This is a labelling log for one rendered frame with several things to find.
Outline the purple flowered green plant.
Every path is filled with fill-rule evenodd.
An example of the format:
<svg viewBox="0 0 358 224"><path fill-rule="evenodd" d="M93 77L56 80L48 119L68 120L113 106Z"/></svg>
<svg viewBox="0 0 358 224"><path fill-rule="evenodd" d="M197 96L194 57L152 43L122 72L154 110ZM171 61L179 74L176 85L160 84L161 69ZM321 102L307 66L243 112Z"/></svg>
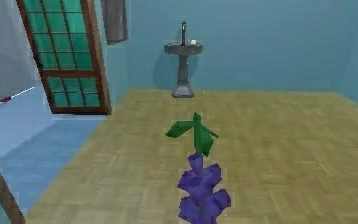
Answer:
<svg viewBox="0 0 358 224"><path fill-rule="evenodd" d="M190 224L217 224L217 218L231 206L231 197L225 189L214 191L222 181L221 167L215 163L204 167L203 157L208 157L213 137L218 135L202 124L198 113L187 121L177 121L166 133L167 137L178 138L192 129L195 153L188 157L190 170L185 171L177 187L188 193L179 203L178 217Z"/></svg>

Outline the brown framed green glass door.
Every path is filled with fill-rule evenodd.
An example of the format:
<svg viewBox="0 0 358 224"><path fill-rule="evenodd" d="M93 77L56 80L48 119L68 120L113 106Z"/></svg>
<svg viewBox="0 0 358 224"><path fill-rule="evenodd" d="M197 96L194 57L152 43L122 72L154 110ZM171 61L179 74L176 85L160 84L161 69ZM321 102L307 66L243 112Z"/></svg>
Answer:
<svg viewBox="0 0 358 224"><path fill-rule="evenodd" d="M50 110L108 115L94 0L16 0Z"/></svg>

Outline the grey pedestal sink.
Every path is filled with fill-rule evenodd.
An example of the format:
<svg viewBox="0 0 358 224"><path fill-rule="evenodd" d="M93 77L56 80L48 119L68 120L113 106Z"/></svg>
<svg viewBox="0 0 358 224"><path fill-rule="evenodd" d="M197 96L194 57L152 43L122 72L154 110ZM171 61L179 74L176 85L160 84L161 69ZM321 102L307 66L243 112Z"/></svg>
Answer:
<svg viewBox="0 0 358 224"><path fill-rule="evenodd" d="M167 43L164 45L164 51L178 57L177 82L172 96L174 98L193 98L194 93L189 83L188 57L201 54L203 45L197 43L182 46L180 43Z"/></svg>

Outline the brown wooden door frame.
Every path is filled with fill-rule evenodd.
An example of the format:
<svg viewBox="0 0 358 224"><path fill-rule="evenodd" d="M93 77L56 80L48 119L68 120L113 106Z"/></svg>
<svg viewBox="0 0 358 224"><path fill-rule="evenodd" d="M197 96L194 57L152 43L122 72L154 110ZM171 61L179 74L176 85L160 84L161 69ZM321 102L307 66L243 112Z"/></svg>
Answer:
<svg viewBox="0 0 358 224"><path fill-rule="evenodd" d="M13 194L11 193L4 177L0 172L0 205L10 224L26 224L25 216L20 210Z"/></svg>

